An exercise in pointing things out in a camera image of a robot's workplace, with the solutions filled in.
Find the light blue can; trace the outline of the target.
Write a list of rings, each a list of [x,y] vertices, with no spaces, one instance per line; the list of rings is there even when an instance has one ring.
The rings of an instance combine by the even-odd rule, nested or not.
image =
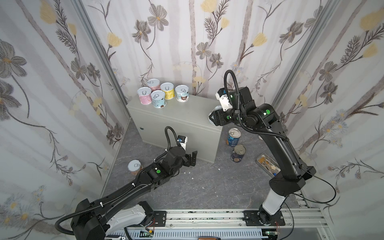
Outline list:
[[[189,100],[189,87],[186,85],[179,85],[175,87],[177,101],[186,103]]]

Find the yellow can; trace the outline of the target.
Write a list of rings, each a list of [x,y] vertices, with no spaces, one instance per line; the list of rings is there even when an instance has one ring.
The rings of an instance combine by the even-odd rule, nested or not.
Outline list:
[[[161,84],[161,90],[165,93],[165,99],[171,100],[175,97],[174,84],[163,83]]]

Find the teal can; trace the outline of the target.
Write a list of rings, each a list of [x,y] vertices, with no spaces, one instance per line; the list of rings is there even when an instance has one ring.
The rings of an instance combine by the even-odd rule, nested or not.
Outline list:
[[[155,108],[160,109],[166,106],[165,92],[156,90],[151,93],[152,104]]]

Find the pink can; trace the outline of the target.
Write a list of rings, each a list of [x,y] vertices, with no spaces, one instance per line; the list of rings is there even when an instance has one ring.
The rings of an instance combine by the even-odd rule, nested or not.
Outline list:
[[[158,79],[150,79],[147,81],[147,86],[152,90],[152,91],[157,91],[160,90],[161,83],[160,80]]]
[[[149,87],[142,87],[137,90],[142,105],[150,105],[152,103],[151,93],[152,89]]]

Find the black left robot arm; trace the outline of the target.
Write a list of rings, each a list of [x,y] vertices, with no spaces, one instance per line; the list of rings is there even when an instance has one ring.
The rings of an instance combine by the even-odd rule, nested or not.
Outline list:
[[[174,135],[176,145],[172,147],[166,135],[167,148],[154,162],[140,170],[133,181],[101,199],[81,201],[72,214],[58,219],[55,229],[65,235],[75,236],[77,240],[102,240],[112,227],[109,220],[128,203],[157,189],[177,175],[181,167],[194,167],[197,151],[187,154],[180,140],[185,136]]]

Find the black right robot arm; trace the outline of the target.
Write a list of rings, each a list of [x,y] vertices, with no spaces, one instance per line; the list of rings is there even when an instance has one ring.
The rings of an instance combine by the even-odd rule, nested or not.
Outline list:
[[[247,87],[239,87],[235,73],[227,70],[224,74],[224,87],[216,94],[221,108],[209,115],[215,126],[236,124],[248,133],[262,137],[274,156],[280,172],[270,181],[270,191],[257,213],[256,222],[270,225],[287,197],[299,190],[306,181],[315,176],[316,170],[308,166],[285,134],[282,122],[269,104],[257,106]]]

